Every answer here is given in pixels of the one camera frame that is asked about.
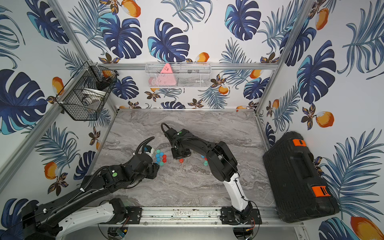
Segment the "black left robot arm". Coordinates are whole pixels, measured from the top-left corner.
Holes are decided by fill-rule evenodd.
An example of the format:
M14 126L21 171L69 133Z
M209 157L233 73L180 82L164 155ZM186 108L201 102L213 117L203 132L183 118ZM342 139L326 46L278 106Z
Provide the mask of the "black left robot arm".
M155 179L159 168L146 153L137 154L124 164L99 168L86 176L79 188L57 200L42 205L27 204L22 209L24 239L56 240L98 223L124 222L128 212L121 199L85 210L83 207L143 179Z

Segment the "black plastic tool case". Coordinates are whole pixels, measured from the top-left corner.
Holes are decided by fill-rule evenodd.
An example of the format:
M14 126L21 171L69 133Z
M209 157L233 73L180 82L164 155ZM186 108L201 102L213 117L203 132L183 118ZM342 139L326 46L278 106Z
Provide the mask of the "black plastic tool case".
M327 181L314 166L304 138L285 133L263 156L279 217L296 223L340 212Z

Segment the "clear wall shelf basket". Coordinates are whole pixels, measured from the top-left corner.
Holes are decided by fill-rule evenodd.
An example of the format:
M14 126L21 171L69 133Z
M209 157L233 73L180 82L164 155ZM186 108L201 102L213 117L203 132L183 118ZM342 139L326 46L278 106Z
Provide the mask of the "clear wall shelf basket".
M169 63L172 66L176 86L160 87L156 86L156 76L161 72L166 63L153 62L147 63L145 73L149 77L151 88L203 88L210 85L212 66L210 63Z

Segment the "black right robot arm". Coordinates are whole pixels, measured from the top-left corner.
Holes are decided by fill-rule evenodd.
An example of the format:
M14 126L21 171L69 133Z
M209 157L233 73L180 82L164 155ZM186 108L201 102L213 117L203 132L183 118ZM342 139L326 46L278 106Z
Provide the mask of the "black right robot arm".
M228 225L248 223L253 210L252 202L243 191L238 162L228 145L223 141L213 143L203 140L185 129L176 131L169 128L163 133L171 144L174 159L184 159L195 151L207 159L212 175L224 184L231 199L232 212L229 217L221 216L222 222Z

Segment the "pink triangular object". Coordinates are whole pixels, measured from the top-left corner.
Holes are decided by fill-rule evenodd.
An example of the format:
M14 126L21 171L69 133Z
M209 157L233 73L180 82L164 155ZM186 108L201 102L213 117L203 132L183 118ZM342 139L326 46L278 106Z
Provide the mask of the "pink triangular object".
M172 66L166 63L162 68L161 72L156 76L156 86L170 87L176 86L177 80L175 78Z

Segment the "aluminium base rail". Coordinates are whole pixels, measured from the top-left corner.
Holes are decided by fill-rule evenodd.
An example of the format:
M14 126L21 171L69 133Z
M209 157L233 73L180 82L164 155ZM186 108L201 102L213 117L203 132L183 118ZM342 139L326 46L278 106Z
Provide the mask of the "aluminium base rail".
M240 224L230 207L127 207L127 221L101 226L113 227L303 227L283 222L273 207L254 207L245 224Z

